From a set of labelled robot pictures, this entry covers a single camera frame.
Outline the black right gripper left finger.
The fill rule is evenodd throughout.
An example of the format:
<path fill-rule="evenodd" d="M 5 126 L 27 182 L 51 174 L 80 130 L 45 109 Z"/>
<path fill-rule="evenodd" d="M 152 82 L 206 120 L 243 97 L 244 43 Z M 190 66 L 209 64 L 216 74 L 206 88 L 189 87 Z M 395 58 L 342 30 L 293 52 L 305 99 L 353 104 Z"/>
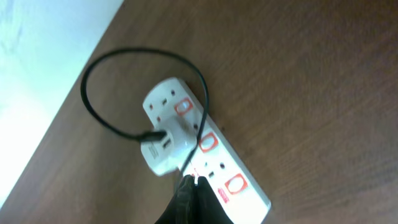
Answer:
<path fill-rule="evenodd" d="M 174 193 L 167 208 L 155 224 L 194 224 L 195 223 L 195 183 L 191 175 L 186 175 Z"/>

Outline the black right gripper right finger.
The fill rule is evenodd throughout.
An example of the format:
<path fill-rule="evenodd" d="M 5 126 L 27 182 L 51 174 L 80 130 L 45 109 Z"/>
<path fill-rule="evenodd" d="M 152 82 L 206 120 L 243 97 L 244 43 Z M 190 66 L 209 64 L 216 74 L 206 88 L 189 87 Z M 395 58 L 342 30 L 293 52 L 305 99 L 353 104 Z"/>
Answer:
<path fill-rule="evenodd" d="M 198 224 L 233 224 L 205 177 L 195 187 L 194 217 Z"/>

